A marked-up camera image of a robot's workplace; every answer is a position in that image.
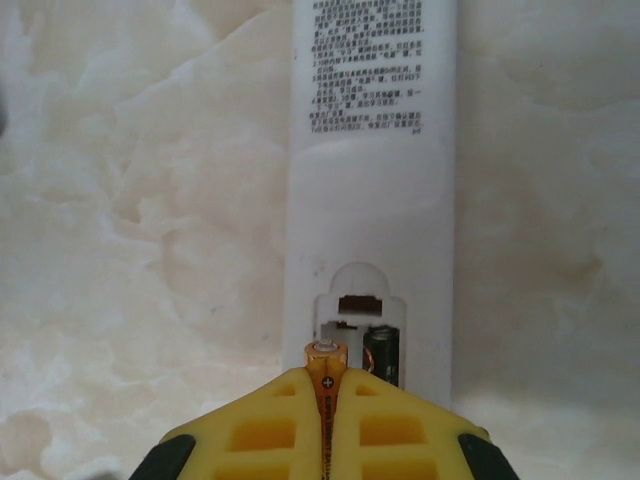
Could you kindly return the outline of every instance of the battery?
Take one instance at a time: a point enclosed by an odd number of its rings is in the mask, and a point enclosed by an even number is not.
[[[363,337],[362,368],[394,386],[399,386],[400,330],[370,327]]]

